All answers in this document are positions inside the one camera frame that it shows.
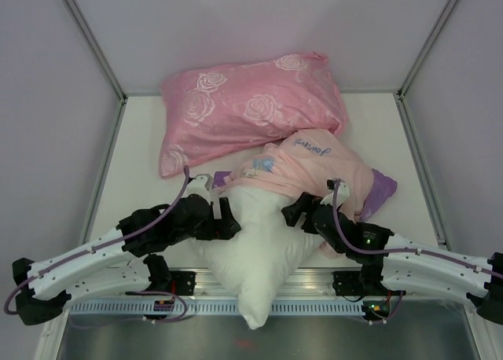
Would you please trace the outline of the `purple Elsa pillowcase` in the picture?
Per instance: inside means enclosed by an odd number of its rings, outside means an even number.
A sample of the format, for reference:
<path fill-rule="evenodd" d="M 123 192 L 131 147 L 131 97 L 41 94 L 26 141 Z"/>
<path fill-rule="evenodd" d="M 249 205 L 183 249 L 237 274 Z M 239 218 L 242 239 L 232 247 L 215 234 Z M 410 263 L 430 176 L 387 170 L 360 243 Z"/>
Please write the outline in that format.
<path fill-rule="evenodd" d="M 329 194 L 328 180 L 340 179 L 349 189 L 337 199 L 340 212 L 353 222 L 364 222 L 392 197 L 398 183 L 366 165 L 328 130 L 299 130 L 281 144 L 268 144 L 225 179 L 225 188 L 247 186 L 297 200 L 302 193 Z"/>

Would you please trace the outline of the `white pillow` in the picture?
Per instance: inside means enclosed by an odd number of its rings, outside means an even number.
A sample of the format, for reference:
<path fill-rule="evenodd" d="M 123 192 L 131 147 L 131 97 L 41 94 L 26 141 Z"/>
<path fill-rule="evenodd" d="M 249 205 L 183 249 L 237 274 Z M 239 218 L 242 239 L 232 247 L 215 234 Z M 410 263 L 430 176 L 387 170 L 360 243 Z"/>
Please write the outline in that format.
<path fill-rule="evenodd" d="M 266 324 L 278 290 L 315 252 L 320 236 L 289 227 L 281 209 L 291 197 L 249 186 L 231 187 L 229 200 L 240 231 L 227 241 L 197 241 L 192 247 L 223 288 L 237 298 L 237 309 L 252 330 Z"/>

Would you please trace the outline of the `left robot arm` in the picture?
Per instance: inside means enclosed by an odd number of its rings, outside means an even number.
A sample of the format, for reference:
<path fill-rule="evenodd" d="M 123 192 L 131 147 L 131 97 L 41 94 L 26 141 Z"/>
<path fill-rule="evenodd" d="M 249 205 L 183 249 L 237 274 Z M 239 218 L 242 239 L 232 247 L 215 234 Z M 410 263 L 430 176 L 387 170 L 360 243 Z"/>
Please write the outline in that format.
<path fill-rule="evenodd" d="M 241 229 L 228 198 L 214 205 L 191 194 L 173 204 L 136 210 L 98 239 L 46 261 L 13 262 L 17 285 L 4 311 L 25 325 L 50 321 L 89 299 L 126 293 L 173 295 L 176 290 L 163 252 L 188 239 L 228 241 Z"/>

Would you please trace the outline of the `pink rose-patterned pillow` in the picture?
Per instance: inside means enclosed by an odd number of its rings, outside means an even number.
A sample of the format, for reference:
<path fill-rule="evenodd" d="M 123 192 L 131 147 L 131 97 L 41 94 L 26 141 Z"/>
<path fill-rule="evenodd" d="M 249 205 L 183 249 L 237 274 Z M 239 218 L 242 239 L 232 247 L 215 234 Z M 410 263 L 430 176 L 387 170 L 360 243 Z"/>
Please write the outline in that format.
<path fill-rule="evenodd" d="M 180 72 L 161 83 L 160 93 L 167 114 L 161 178 L 302 129 L 340 134 L 347 123 L 329 60 L 320 53 Z"/>

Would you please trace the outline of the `aluminium front rail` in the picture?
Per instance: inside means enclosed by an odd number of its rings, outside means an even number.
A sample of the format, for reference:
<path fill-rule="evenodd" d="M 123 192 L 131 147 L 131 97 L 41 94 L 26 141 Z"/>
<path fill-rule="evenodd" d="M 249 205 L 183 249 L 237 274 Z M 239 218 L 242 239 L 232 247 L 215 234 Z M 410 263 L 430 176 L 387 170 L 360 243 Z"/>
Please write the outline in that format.
<path fill-rule="evenodd" d="M 301 269 L 297 270 L 277 290 L 280 298 L 322 296 L 385 296 L 404 293 L 430 298 L 452 299 L 463 303 L 468 295 L 484 297 L 490 276 L 481 270 L 462 267 L 459 272 L 443 275 L 439 272 L 421 274 L 392 270 L 375 282 L 362 284 L 357 269 Z M 168 285 L 155 287 L 154 292 L 173 292 L 189 298 L 227 299 L 237 296 L 227 291 L 217 278 L 204 269 L 172 270 Z"/>

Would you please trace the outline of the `right aluminium frame post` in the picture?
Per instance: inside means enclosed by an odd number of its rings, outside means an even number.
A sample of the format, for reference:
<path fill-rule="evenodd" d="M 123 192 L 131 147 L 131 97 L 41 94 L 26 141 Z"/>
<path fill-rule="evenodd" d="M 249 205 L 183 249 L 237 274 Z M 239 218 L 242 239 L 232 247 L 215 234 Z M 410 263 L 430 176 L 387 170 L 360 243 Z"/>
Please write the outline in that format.
<path fill-rule="evenodd" d="M 423 68 L 424 63 L 428 59 L 431 51 L 439 40 L 440 35 L 443 33 L 443 30 L 447 26 L 460 2 L 461 0 L 446 0 L 440 14 L 437 16 L 435 23 L 429 31 L 427 38 L 421 46 L 419 53 L 414 59 L 412 66 L 397 91 L 397 98 L 400 101 L 405 98 L 406 94 L 411 89 L 414 81 Z"/>

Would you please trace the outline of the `aluminium frame post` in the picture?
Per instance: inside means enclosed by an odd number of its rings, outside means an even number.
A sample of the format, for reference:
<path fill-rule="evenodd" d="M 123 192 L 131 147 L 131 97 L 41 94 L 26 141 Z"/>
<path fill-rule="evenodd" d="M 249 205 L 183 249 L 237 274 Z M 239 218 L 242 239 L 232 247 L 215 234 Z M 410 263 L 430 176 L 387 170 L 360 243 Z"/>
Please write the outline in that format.
<path fill-rule="evenodd" d="M 440 35 L 443 33 L 443 30 L 447 26 L 460 2 L 461 0 L 446 0 L 440 14 L 437 16 L 435 23 L 429 31 L 427 38 L 421 46 L 419 53 L 414 59 L 412 66 L 397 91 L 397 98 L 400 101 L 405 98 L 406 94 L 411 89 L 414 81 L 423 68 L 424 63 L 428 59 L 431 51 L 439 40 Z"/>
<path fill-rule="evenodd" d="M 119 102 L 123 103 L 127 99 L 127 95 L 121 87 L 115 72 L 112 70 L 111 65 L 108 62 L 97 38 L 95 37 L 83 11 L 79 7 L 77 0 L 61 0 L 68 11 L 74 25 L 78 29 L 79 33 L 83 37 L 88 49 L 92 53 L 94 60 L 97 62 L 101 73 L 105 77 L 105 80 L 111 87 L 113 93 L 118 98 Z"/>

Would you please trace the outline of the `left aluminium frame post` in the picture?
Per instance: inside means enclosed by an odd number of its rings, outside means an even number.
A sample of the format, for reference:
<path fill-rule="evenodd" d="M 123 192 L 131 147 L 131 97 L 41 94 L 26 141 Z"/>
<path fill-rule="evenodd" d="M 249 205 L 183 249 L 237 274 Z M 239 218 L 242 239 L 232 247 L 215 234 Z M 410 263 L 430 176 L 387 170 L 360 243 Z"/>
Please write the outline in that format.
<path fill-rule="evenodd" d="M 74 25 L 78 29 L 79 33 L 83 37 L 88 49 L 92 53 L 94 60 L 97 62 L 101 73 L 105 77 L 105 80 L 111 87 L 113 93 L 118 98 L 119 102 L 123 103 L 127 99 L 127 95 L 121 87 L 115 72 L 112 70 L 111 65 L 108 62 L 97 38 L 95 37 L 83 11 L 79 7 L 77 0 L 61 0 L 68 11 Z"/>

